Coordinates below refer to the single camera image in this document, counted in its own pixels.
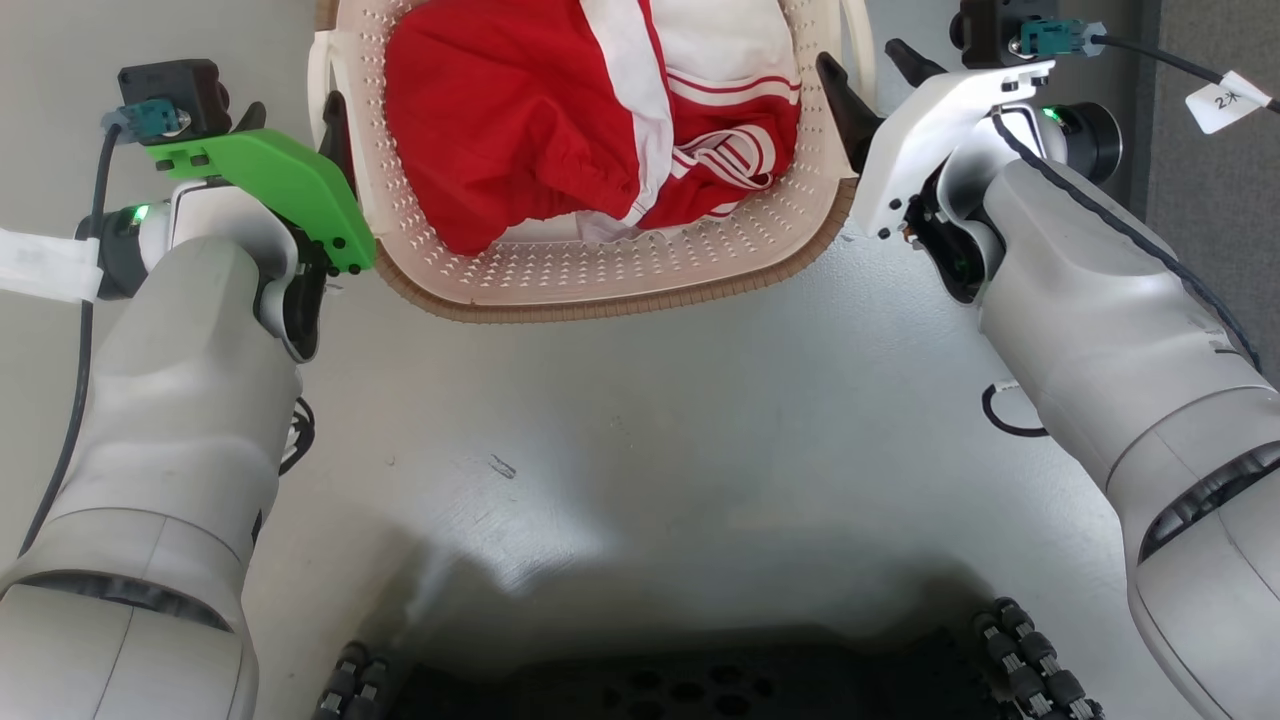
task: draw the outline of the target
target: perforated basket wall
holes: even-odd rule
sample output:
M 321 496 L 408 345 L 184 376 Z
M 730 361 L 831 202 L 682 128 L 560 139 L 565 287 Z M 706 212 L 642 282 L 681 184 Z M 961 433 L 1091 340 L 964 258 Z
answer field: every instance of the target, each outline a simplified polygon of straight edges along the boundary
M 308 95 L 317 138 L 329 91 L 346 97 L 357 190 L 379 240 L 378 270 L 424 310 L 465 322 L 520 323 L 691 305 L 783 281 L 840 233 L 856 183 L 814 63 L 824 50 L 841 56 L 841 5 L 782 0 L 804 87 L 796 159 L 774 188 L 727 220 L 705 222 L 673 238 L 650 233 L 589 246 L 572 233 L 499 240 L 477 258 L 449 252 L 419 209 L 383 115 L 387 40 L 419 1 L 320 0 Z M 863 22 L 865 14 L 858 14 L 850 24 Z M 859 31 L 865 28 L 854 27 L 855 37 Z M 874 72 L 859 70 L 864 78 Z

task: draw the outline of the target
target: white label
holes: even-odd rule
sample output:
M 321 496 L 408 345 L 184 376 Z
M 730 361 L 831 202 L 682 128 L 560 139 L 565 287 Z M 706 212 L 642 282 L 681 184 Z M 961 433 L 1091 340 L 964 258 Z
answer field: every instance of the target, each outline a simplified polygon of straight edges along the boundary
M 1230 72 L 1222 77 L 1222 85 L 1208 85 L 1189 95 L 1187 106 L 1192 115 L 1196 115 L 1196 122 L 1204 135 L 1213 135 L 1270 101 L 1271 99 L 1249 81 Z
M 96 238 L 86 241 L 0 229 L 0 290 L 78 302 L 102 284 Z

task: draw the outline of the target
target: basket rim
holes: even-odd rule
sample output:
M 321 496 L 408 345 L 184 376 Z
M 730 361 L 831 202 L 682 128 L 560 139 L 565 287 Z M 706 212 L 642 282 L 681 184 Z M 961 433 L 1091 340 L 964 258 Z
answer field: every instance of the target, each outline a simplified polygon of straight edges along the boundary
M 841 179 L 836 187 L 836 196 L 831 210 L 827 213 L 827 218 L 822 225 L 819 225 L 818 232 L 799 250 L 773 265 L 718 281 L 648 295 L 552 305 L 467 305 L 453 302 L 424 290 L 404 274 L 396 265 L 396 261 L 392 260 L 380 240 L 378 242 L 375 268 L 383 282 L 390 286 L 397 295 L 411 305 L 426 310 L 433 315 L 460 323 L 561 323 L 567 320 L 639 315 L 641 313 L 669 310 L 672 307 L 684 307 L 686 305 L 742 295 L 753 290 L 777 284 L 796 275 L 800 270 L 812 265 L 831 246 L 832 241 L 840 236 L 841 231 L 844 231 L 856 190 L 858 178 Z
M 339 0 L 316 0 L 316 32 L 338 29 Z

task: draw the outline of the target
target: red clothing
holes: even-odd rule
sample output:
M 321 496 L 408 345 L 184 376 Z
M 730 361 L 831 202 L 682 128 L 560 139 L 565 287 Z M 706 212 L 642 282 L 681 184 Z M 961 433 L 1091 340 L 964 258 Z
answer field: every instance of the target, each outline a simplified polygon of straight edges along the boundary
M 669 227 L 769 187 L 796 141 L 794 58 L 764 78 L 682 72 L 698 58 L 668 65 L 659 36 L 690 55 L 705 19 L 689 19 L 678 0 L 430 0 L 410 12 L 387 46 L 387 122 L 440 240 L 475 255 L 526 219 L 580 210 Z

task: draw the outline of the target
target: plastic basket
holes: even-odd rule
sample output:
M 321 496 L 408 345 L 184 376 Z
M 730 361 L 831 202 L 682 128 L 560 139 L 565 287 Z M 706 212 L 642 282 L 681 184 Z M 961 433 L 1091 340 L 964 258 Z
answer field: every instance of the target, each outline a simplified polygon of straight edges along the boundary
M 378 270 L 406 300 L 454 320 L 536 323 L 648 313 L 737 295 L 808 266 L 840 233 L 856 182 L 814 69 L 842 55 L 841 8 L 863 97 L 874 97 L 876 54 L 863 0 L 781 0 L 803 82 L 791 170 L 726 220 L 675 237 L 648 233 L 586 245 L 571 220 L 526 223 L 477 258 L 449 252 L 419 209 L 383 115 L 384 49 L 421 0 L 320 0 L 308 63 L 316 142 L 329 92 L 347 101 L 365 219 L 379 240 Z

